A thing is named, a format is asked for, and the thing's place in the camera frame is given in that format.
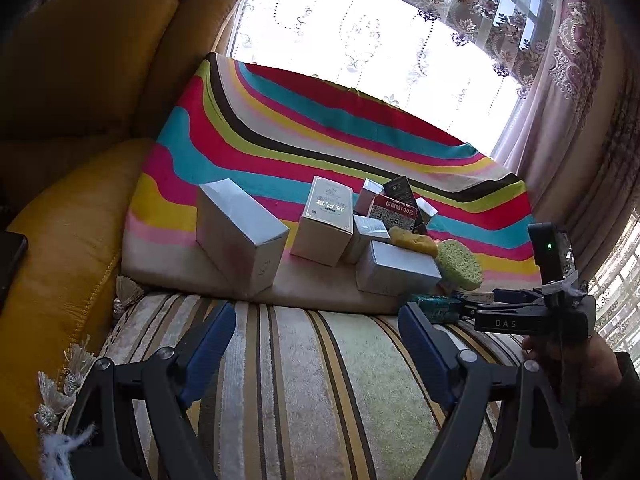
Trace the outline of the person's right hand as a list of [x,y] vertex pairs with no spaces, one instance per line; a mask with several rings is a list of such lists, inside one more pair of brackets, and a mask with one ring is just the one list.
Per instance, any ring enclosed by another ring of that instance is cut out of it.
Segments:
[[575,347],[526,336],[522,349],[529,359],[550,370],[560,366],[560,399],[570,410],[602,399],[620,385],[622,373],[616,355],[596,332]]

